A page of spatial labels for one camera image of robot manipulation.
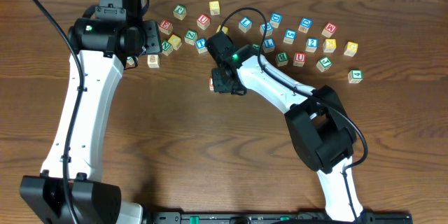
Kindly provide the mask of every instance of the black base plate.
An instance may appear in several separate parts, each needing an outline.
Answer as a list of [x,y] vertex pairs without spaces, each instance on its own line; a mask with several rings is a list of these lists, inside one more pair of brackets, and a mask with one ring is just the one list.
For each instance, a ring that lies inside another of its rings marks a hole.
[[[177,213],[155,212],[153,224],[285,224],[345,223],[331,220],[325,212],[304,211],[299,213]],[[365,224],[413,224],[411,214],[363,212],[357,223]]]

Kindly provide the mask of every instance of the green connector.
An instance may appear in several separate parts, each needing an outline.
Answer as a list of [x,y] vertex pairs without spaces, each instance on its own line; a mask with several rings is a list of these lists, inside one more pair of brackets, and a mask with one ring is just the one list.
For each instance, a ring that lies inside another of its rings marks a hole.
[[190,224],[199,224],[199,217],[191,216]]

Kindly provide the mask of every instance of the wood grain surface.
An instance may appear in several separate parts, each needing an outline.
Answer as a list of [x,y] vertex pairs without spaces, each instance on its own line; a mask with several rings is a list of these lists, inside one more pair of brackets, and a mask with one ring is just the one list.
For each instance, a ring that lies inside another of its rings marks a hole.
[[[146,19],[174,23],[208,38],[226,15],[253,6],[283,14],[273,38],[291,58],[319,39],[303,67],[281,70],[339,94],[367,138],[367,161],[353,170],[358,198],[374,211],[410,212],[414,223],[448,223],[448,0],[219,0],[221,14],[196,25],[212,0],[150,0]],[[42,0],[64,31],[98,0]],[[184,21],[173,17],[177,3]],[[244,34],[237,22],[248,16]],[[302,17],[314,22],[293,45],[282,43]],[[232,40],[259,43],[261,18],[239,13],[228,23]],[[333,66],[316,68],[323,26],[338,26]],[[347,41],[359,43],[343,56]],[[0,223],[38,223],[19,196],[22,176],[37,175],[55,137],[69,76],[69,50],[31,0],[0,0]],[[183,44],[149,69],[146,57],[126,71],[115,92],[104,144],[103,182],[152,209],[184,211],[297,211],[324,208],[317,175],[293,150],[283,115],[261,96],[210,92],[214,61]],[[364,80],[348,84],[362,69]],[[358,141],[355,159],[362,154]]]

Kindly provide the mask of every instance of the toy block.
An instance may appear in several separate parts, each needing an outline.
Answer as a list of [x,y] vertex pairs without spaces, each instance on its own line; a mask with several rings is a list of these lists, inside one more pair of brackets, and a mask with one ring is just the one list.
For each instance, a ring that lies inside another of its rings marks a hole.
[[299,25],[299,32],[307,33],[312,23],[313,20],[310,20],[306,17],[302,18],[302,21],[300,22]]
[[[272,31],[274,31],[274,28],[272,28],[271,23],[267,23],[267,30],[266,30],[266,36],[269,36],[272,34]],[[260,33],[263,35],[265,32],[265,24],[260,25]]]
[[336,26],[332,23],[328,23],[325,28],[323,28],[322,35],[327,38],[331,38],[331,36],[336,32]]
[[283,16],[278,14],[278,13],[273,13],[271,16],[271,20],[269,21],[269,23],[275,27],[275,28],[279,28],[280,22],[281,22],[281,18]]
[[295,39],[295,35],[297,35],[296,31],[293,31],[291,29],[287,29],[285,33],[285,38],[283,39],[284,43],[292,44]]
[[173,46],[168,41],[163,41],[162,43],[162,53],[168,56],[173,52]]
[[305,51],[314,53],[317,49],[317,38],[308,38]]
[[325,42],[323,42],[323,52],[333,53],[335,50],[336,50],[336,39],[327,38]]
[[132,57],[127,58],[126,64],[130,65],[131,67],[134,66],[134,60],[132,59]]
[[[221,25],[218,26],[216,33],[219,32],[219,29],[221,29]],[[226,34],[226,35],[229,34],[229,28],[227,28],[227,27],[223,27],[223,29],[221,31],[223,31],[224,34]]]
[[170,35],[173,31],[173,24],[170,21],[162,20],[159,24],[159,30],[166,35]]
[[353,57],[353,56],[355,56],[356,52],[358,52],[358,44],[357,43],[348,42],[345,45],[344,55]]
[[322,59],[320,59],[318,62],[317,62],[317,65],[316,65],[316,67],[321,71],[321,72],[324,72],[324,71],[327,71],[327,69],[329,69],[330,67],[331,67],[331,60],[330,59],[328,59],[328,57],[323,57]]
[[189,43],[194,46],[197,40],[197,32],[189,29],[183,39],[185,39],[185,43]]
[[305,60],[307,58],[307,55],[301,52],[296,52],[294,55],[294,66],[297,67],[303,67],[303,65],[305,64]]
[[275,62],[277,63],[278,67],[286,66],[288,64],[288,54],[286,52],[280,52],[275,57]]
[[159,55],[148,55],[148,67],[149,68],[159,68],[160,67]]
[[173,49],[178,50],[182,46],[182,40],[176,35],[171,35],[171,37],[168,39],[168,43],[170,43],[173,46]]
[[211,1],[210,2],[210,15],[219,15],[219,1]]
[[178,4],[174,10],[173,10],[174,17],[183,20],[185,16],[187,15],[187,8],[185,6],[182,6]]
[[205,30],[210,25],[210,17],[202,14],[197,18],[197,26],[201,27],[201,29]]
[[273,38],[268,38],[263,41],[263,51],[265,51],[265,53],[272,52],[274,48],[275,48],[275,42]]
[[196,40],[196,49],[198,53],[205,53],[207,48],[205,47],[205,38]]
[[252,28],[252,21],[247,17],[243,17],[243,19],[239,21],[238,28],[246,33],[250,28]]
[[351,70],[349,73],[349,83],[360,83],[363,80],[363,72],[361,70]]
[[214,89],[213,89],[213,78],[212,77],[210,77],[210,79],[209,79],[209,88],[210,88],[210,91],[214,91]]

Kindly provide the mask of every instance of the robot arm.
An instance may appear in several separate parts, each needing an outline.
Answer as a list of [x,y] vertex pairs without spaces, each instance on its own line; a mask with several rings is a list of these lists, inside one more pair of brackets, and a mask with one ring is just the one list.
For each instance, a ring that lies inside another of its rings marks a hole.
[[100,0],[86,10],[69,30],[72,51],[84,73],[84,91],[71,135],[67,178],[62,189],[64,144],[74,114],[80,83],[73,57],[70,59],[69,87],[59,128],[45,159],[40,176],[24,176],[20,195],[44,223],[72,223],[64,194],[80,223],[141,224],[141,205],[121,199],[118,186],[101,183],[102,146],[113,93],[123,76],[128,57],[160,53],[157,22],[143,21],[148,10],[142,0]]
[[[219,32],[206,42],[206,47],[218,65],[212,70],[215,92],[245,94],[247,89],[253,90],[285,114],[294,149],[302,161],[318,174],[325,195],[327,214],[335,221],[354,221],[342,175],[342,169],[352,162],[352,144],[356,140],[353,130],[348,130],[351,128],[332,111],[295,94],[262,71],[257,51],[251,46],[238,49],[223,32]],[[306,94],[338,105],[345,113],[331,88],[325,86],[315,90],[273,67],[263,55],[260,59],[265,69],[275,77]],[[326,120],[321,125],[314,126],[312,119],[323,115]],[[360,216],[363,207],[356,197],[351,169],[347,170],[347,180],[353,207],[356,215]]]

